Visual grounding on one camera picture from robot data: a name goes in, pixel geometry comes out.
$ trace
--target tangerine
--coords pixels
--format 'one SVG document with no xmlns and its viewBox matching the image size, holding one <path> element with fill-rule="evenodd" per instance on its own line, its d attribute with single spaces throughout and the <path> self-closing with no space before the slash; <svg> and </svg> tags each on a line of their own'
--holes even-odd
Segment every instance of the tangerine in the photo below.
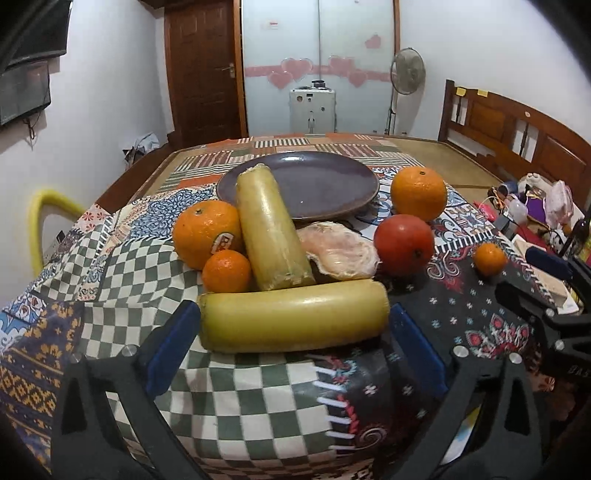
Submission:
<svg viewBox="0 0 591 480">
<path fill-rule="evenodd" d="M 418 273 L 435 253 L 431 228 L 420 218 L 402 213 L 378 225 L 374 245 L 384 270 L 394 277 Z"/>
<path fill-rule="evenodd" d="M 174 224 L 173 243 L 181 260 L 201 270 L 214 253 L 242 248 L 238 210 L 221 200 L 191 205 Z"/>
<path fill-rule="evenodd" d="M 425 167 L 405 167 L 392 180 L 392 203 L 397 213 L 435 220 L 447 205 L 447 189 L 439 173 Z"/>
<path fill-rule="evenodd" d="M 493 277 L 503 271 L 507 256 L 503 249 L 492 243 L 480 245 L 472 257 L 474 266 L 485 277 Z"/>
<path fill-rule="evenodd" d="M 203 285 L 215 293 L 248 291 L 252 270 L 248 259 L 234 250 L 222 250 L 205 262 L 201 279 Z"/>
</svg>

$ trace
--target wooden bed frame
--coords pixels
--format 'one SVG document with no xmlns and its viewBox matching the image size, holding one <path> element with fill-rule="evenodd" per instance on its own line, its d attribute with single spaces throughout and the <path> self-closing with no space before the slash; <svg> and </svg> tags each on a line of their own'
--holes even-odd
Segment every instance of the wooden bed frame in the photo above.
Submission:
<svg viewBox="0 0 591 480">
<path fill-rule="evenodd" d="M 489 152 L 462 148 L 450 140 L 450 131 Z M 564 180 L 578 207 L 587 205 L 591 145 L 570 128 L 523 103 L 496 93 L 456 87 L 453 80 L 447 80 L 438 140 L 459 148 L 500 179 L 519 180 L 532 172 L 551 181 Z"/>
</svg>

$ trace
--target screw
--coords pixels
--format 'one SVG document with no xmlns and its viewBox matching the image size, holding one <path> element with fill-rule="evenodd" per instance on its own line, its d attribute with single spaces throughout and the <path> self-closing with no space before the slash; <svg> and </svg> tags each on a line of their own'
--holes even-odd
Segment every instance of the screw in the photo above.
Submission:
<svg viewBox="0 0 591 480">
<path fill-rule="evenodd" d="M 82 355 L 81 353 L 73 353 L 70 355 L 70 363 L 71 364 L 77 364 L 78 362 L 80 362 L 80 360 L 82 360 L 82 357 L 84 355 Z"/>
<path fill-rule="evenodd" d="M 134 356 L 138 352 L 137 345 L 125 345 L 121 349 L 121 355 L 123 356 Z"/>
<path fill-rule="evenodd" d="M 519 365 L 523 359 L 521 358 L 521 355 L 515 352 L 512 352 L 509 354 L 509 360 L 511 361 L 512 364 L 515 365 Z"/>
<path fill-rule="evenodd" d="M 466 358 L 468 355 L 470 355 L 470 352 L 468 351 L 468 349 L 465 346 L 456 345 L 453 348 L 453 354 L 458 358 Z"/>
</svg>

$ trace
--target red tomato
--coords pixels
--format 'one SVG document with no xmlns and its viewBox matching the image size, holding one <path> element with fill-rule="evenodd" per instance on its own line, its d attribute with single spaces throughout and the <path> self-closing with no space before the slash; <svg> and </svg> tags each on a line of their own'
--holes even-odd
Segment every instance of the red tomato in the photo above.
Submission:
<svg viewBox="0 0 591 480">
<path fill-rule="evenodd" d="M 431 228 L 420 218 L 401 213 L 378 225 L 374 245 L 384 270 L 394 277 L 418 273 L 435 253 Z"/>
</svg>

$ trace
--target dark purple plate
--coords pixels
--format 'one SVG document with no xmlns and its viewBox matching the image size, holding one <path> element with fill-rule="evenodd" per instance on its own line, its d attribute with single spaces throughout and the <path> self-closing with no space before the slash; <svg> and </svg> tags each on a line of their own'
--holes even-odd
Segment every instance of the dark purple plate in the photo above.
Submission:
<svg viewBox="0 0 591 480">
<path fill-rule="evenodd" d="M 286 152 L 254 158 L 227 172 L 217 197 L 236 205 L 236 180 L 247 168 L 267 165 L 294 220 L 326 220 L 353 213 L 377 195 L 379 180 L 353 158 L 327 152 Z"/>
</svg>

